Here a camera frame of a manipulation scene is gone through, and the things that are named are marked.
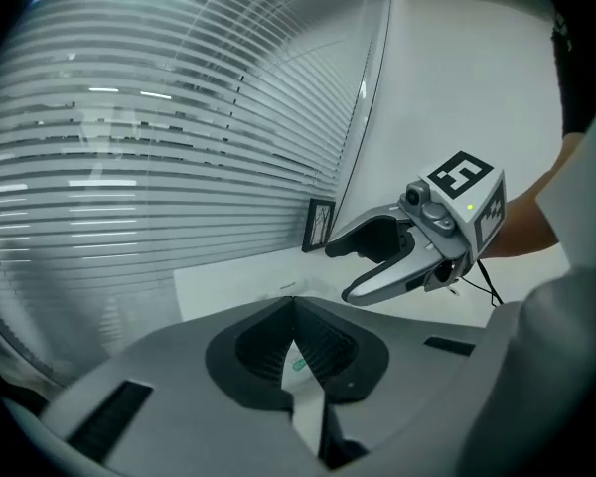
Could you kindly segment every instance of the black vent grille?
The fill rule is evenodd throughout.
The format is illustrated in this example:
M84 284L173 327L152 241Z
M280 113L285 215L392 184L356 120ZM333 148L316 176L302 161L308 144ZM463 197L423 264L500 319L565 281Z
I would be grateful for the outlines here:
M308 309L297 314L296 343L311 372L324 385L354 360L358 343Z
M124 382L71 436L69 445L101 463L151 393L150 387Z
M463 341L455 341L454 339L440 338L438 336L431 336L424 345L436 348L437 350L443 350L444 352L450 352L451 354L463 355L464 357L470 357L473 353L475 345L472 343L464 343Z
M279 309L243 332L236 356L258 377L280 387L287 351L291 346L293 309Z

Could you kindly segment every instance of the small picture frame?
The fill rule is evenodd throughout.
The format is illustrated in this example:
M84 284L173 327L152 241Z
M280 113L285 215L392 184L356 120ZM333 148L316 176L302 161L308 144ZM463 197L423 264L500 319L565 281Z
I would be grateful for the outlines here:
M327 245L334 219L336 202L311 198L307 213L307 226L302 240L302 251L309 252Z

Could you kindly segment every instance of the black cable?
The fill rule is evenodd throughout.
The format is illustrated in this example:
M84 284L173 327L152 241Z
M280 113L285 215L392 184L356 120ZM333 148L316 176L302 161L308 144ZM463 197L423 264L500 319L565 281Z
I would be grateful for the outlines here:
M486 288L482 288L481 286L479 286L478 284L475 284L474 282L470 282L468 279L464 279L463 277L460 277L460 279L464 282L467 282L468 284L470 284L471 286L477 288L478 290L483 291L484 293L490 293L490 305L493 307L499 307L498 305L495 304L494 302L494 297L493 297L493 292L490 290L487 290Z
M499 305L503 304L504 301L501 299L501 297L499 296L499 293L497 293L497 290L493 286L493 282L490 280L490 275L488 274L488 270L486 270L486 267L481 263L481 261L479 259L477 260L477 265L479 266L479 270L481 270L481 275L483 275L484 279L486 279L486 284L488 284L488 286L490 287L490 294L497 299L497 302L499 302Z
M483 287L479 286L478 284L475 284L474 282L470 282L468 279L464 279L463 277L460 277L460 279L464 282L467 282L471 286L477 288L478 290L483 291L484 293L488 293L489 295L492 295L492 293L493 293L492 291L487 290L486 288L483 288Z

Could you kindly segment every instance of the window blinds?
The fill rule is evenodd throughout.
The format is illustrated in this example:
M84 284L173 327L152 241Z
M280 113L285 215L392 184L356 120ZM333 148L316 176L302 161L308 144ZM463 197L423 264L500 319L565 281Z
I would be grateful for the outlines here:
M299 245L384 1L33 3L0 52L3 335L65 384L178 321L173 270Z

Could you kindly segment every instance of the black slot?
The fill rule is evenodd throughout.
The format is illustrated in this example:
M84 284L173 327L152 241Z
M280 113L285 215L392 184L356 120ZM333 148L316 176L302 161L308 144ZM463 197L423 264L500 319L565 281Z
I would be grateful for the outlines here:
M438 336L431 336L424 345L436 348L437 350L443 350L444 352L450 352L451 354L463 355L464 357L470 357L473 353L475 345L472 343L464 343L463 341L455 341L454 339L440 338Z
M69 445L101 463L151 393L150 387L124 382L69 438Z
M318 458L331 470L351 463L369 452L359 443L347 440L340 430L336 413L330 404L325 404L322 418L322 436Z
M388 367L388 348L373 332L309 299L285 297L216 334L208 373L241 406L291 411L293 397L280 386L293 340L332 404L365 399Z

